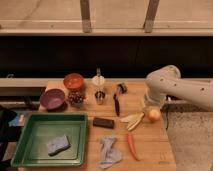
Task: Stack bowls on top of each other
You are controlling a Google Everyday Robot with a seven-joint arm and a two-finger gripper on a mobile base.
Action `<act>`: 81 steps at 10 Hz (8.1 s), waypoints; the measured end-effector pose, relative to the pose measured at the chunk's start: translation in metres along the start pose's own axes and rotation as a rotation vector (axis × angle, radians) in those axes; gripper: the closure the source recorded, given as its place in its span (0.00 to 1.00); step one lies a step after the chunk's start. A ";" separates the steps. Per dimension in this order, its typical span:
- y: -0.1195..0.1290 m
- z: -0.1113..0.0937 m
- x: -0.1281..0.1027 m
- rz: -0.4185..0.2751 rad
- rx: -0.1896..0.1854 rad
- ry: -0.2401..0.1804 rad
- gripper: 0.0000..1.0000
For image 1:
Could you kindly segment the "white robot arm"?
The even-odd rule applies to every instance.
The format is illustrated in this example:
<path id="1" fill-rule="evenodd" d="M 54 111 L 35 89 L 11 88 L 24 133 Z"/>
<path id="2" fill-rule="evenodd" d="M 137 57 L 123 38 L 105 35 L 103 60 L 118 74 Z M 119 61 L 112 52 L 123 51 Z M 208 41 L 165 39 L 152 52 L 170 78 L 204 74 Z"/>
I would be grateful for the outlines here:
<path id="1" fill-rule="evenodd" d="M 174 65 L 167 65 L 149 73 L 145 83 L 145 106 L 162 107 L 169 95 L 213 111 L 213 82 L 182 79 L 180 70 Z"/>

